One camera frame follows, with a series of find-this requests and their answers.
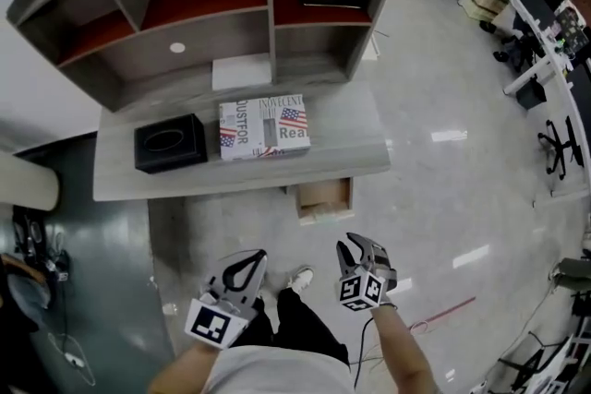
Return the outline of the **newspaper print box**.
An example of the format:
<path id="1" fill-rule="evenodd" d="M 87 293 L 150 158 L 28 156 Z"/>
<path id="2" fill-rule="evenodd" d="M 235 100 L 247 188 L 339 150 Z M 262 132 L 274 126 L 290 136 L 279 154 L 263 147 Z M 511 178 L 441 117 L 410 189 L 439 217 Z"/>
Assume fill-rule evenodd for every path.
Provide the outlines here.
<path id="1" fill-rule="evenodd" d="M 224 161 L 306 151 L 311 142 L 301 94 L 222 103 L 219 142 Z"/>

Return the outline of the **grey wooden desk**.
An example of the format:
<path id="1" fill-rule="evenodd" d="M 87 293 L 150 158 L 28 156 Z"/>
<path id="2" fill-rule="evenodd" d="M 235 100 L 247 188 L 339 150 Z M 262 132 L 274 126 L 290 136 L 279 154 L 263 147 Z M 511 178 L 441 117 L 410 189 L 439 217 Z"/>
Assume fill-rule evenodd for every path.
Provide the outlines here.
<path id="1" fill-rule="evenodd" d="M 300 93 L 311 147 L 291 155 L 224 161 L 219 146 L 222 102 Z M 194 113 L 205 129 L 208 160 L 169 172 L 135 167 L 136 128 Z M 117 113 L 103 110 L 96 141 L 93 197 L 97 201 L 189 197 L 298 185 L 386 172 L 389 152 L 369 83 L 312 78 L 275 87 L 187 96 L 177 101 L 138 101 Z"/>

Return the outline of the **black metal stand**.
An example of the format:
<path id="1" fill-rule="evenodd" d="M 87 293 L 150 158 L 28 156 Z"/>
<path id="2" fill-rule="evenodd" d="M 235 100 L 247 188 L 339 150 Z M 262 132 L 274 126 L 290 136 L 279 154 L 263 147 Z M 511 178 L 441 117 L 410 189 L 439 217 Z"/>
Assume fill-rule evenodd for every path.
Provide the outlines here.
<path id="1" fill-rule="evenodd" d="M 529 331 L 528 334 L 536 340 L 539 348 L 525 362 L 499 359 L 502 365 L 516 372 L 510 394 L 549 394 L 550 386 L 565 366 L 573 335 L 558 343 L 544 344 L 535 333 Z"/>

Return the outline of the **person's black trousers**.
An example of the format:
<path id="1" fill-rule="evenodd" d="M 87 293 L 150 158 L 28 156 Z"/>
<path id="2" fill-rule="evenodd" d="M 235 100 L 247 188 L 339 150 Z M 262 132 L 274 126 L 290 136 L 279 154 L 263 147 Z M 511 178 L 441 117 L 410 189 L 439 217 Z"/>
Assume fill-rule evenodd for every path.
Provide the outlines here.
<path id="1" fill-rule="evenodd" d="M 265 304 L 258 297 L 253 305 L 255 318 L 231 345 L 271 347 L 294 351 L 314 352 L 334 358 L 350 366 L 348 350 L 339 342 L 320 317 L 291 288 L 277 296 L 279 327 L 276 331 L 265 313 Z"/>

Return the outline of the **beige padded pipe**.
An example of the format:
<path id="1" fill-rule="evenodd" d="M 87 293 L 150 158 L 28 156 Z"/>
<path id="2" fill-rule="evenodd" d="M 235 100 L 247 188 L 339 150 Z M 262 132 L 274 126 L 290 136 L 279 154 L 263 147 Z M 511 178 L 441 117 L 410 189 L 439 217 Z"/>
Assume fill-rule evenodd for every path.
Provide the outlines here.
<path id="1" fill-rule="evenodd" d="M 59 193 L 54 170 L 0 151 L 0 204 L 50 211 Z"/>

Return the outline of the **black office chair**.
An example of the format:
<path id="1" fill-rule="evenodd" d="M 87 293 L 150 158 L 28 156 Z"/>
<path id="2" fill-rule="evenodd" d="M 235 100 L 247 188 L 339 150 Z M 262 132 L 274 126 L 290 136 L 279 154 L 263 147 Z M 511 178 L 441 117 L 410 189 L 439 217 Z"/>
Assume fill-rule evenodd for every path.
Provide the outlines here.
<path id="1" fill-rule="evenodd" d="M 566 162 L 565 162 L 565 151 L 570 150 L 572 152 L 571 160 L 575 160 L 576 163 L 583 167 L 584 166 L 584 158 L 583 158 L 583 151 L 582 147 L 579 145 L 576 135 L 573 130 L 573 124 L 571 121 L 570 116 L 567 116 L 565 119 L 565 124 L 567 127 L 567 134 L 568 139 L 566 141 L 562 141 L 556 129 L 556 126 L 551 120 L 546 121 L 546 128 L 550 129 L 553 133 L 553 136 L 550 137 L 545 133 L 538 133 L 537 139 L 542 142 L 545 141 L 550 148 L 554 150 L 554 162 L 552 163 L 551 167 L 546 168 L 547 174 L 553 174 L 559 170 L 559 180 L 563 181 L 566 176 Z"/>

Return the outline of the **person's left forearm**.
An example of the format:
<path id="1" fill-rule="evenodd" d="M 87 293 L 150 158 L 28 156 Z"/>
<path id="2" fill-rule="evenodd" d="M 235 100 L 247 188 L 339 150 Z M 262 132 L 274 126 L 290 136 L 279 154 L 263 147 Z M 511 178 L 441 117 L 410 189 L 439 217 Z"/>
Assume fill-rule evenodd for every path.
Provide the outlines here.
<path id="1" fill-rule="evenodd" d="M 202 394 L 220 350 L 196 341 L 150 383 L 149 394 Z"/>

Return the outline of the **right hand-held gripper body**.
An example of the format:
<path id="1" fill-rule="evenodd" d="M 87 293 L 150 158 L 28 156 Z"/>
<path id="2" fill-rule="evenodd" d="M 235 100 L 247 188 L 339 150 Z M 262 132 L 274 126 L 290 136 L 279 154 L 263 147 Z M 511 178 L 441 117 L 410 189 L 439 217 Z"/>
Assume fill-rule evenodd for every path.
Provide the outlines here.
<path id="1" fill-rule="evenodd" d="M 358 312 L 388 304 L 387 295 L 397 287 L 397 271 L 388 266 L 363 266 L 357 263 L 355 273 L 340 278 L 340 305 Z"/>

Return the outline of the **grey wooden shelf unit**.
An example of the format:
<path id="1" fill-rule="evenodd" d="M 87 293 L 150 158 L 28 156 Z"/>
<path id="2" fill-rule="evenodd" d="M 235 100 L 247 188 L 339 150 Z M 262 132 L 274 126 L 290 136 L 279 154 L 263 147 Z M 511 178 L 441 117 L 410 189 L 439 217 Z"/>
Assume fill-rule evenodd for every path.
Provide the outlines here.
<path id="1" fill-rule="evenodd" d="M 345 81 L 386 0 L 361 9 L 299 0 L 12 0 L 9 24 L 70 82 L 115 112 L 165 89 L 206 89 L 215 64 L 258 58 L 271 80 Z M 172 53 L 182 42 L 186 50 Z"/>

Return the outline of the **person's white shoe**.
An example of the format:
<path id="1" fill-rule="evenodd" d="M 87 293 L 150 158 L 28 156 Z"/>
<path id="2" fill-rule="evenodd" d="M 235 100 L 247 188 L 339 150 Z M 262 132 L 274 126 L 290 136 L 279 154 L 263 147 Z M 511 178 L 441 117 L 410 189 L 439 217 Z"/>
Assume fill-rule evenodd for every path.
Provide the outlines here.
<path id="1" fill-rule="evenodd" d="M 296 294 L 301 294 L 312 282 L 314 270 L 310 266 L 298 268 L 288 279 L 287 289 Z"/>

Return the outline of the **black tissue box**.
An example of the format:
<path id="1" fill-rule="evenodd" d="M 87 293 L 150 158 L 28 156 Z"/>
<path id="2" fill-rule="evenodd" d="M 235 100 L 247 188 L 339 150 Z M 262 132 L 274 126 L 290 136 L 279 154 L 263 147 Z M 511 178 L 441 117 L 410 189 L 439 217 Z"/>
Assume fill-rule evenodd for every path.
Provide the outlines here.
<path id="1" fill-rule="evenodd" d="M 134 130 L 134 164 L 148 174 L 208 161 L 203 123 L 193 113 Z"/>

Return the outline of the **person's white shirt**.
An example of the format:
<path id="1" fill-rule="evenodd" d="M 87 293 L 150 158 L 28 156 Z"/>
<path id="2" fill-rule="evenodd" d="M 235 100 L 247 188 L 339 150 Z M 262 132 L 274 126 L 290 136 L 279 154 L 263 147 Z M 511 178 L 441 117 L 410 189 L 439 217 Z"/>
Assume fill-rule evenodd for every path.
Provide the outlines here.
<path id="1" fill-rule="evenodd" d="M 355 394 L 349 367 L 330 356 L 241 346 L 218 356 L 203 394 Z"/>

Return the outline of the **person's right forearm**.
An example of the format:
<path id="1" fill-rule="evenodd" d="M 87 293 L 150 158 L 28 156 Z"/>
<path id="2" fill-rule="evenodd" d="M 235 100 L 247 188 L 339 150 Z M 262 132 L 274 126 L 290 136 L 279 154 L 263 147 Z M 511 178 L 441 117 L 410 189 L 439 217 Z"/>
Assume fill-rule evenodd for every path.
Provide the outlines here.
<path id="1" fill-rule="evenodd" d="M 391 305 L 371 310 L 384 362 L 398 394 L 442 394 L 428 359 Z"/>

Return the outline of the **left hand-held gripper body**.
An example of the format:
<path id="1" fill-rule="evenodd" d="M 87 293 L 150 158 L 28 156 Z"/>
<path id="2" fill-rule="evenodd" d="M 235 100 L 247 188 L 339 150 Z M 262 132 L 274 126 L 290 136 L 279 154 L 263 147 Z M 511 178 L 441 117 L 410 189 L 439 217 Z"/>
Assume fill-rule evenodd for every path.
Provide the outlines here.
<path id="1" fill-rule="evenodd" d="M 185 333 L 216 349 L 229 348 L 246 330 L 258 311 L 259 290 L 235 292 L 209 289 L 190 302 Z"/>

